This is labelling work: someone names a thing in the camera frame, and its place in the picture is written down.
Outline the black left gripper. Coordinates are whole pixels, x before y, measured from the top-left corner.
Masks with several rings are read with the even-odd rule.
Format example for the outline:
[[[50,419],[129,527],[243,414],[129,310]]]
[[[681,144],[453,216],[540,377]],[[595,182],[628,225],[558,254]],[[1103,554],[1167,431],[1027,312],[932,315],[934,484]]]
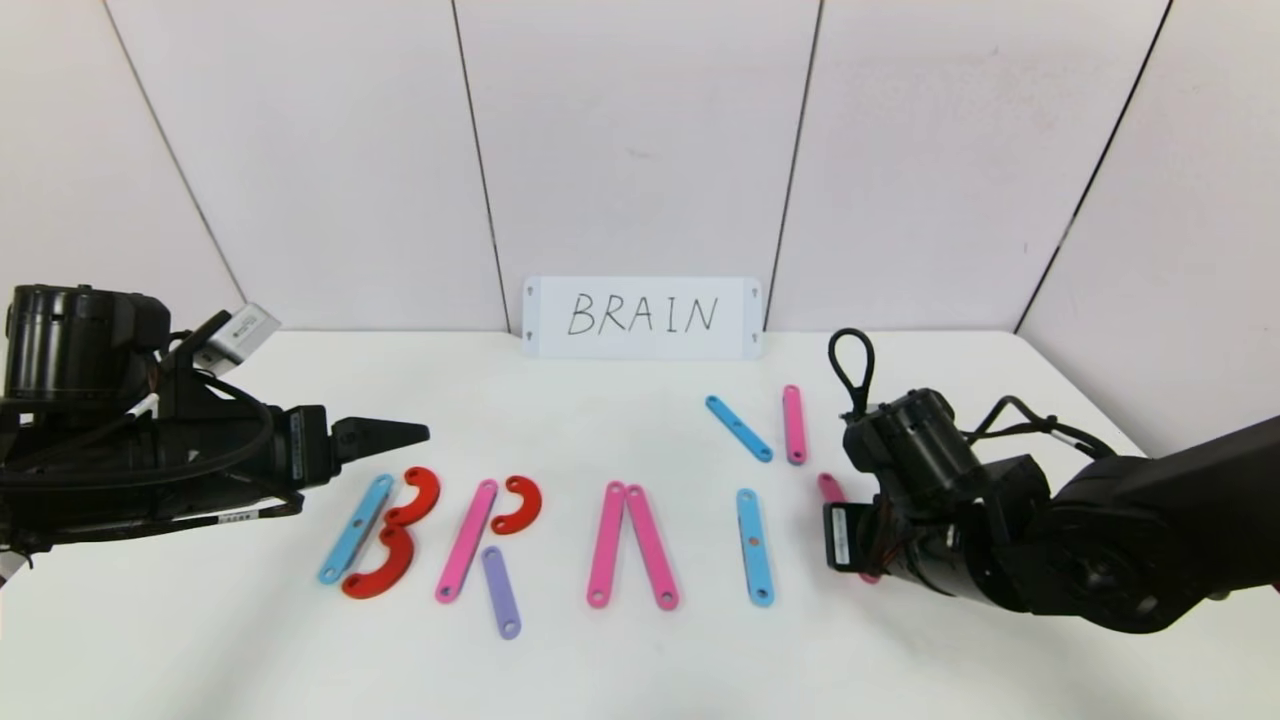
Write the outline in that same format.
[[[301,492],[333,477],[326,414],[317,405],[269,405],[271,434],[250,459],[220,473],[225,492]],[[424,424],[351,416],[334,423],[330,448],[337,466],[430,441]]]

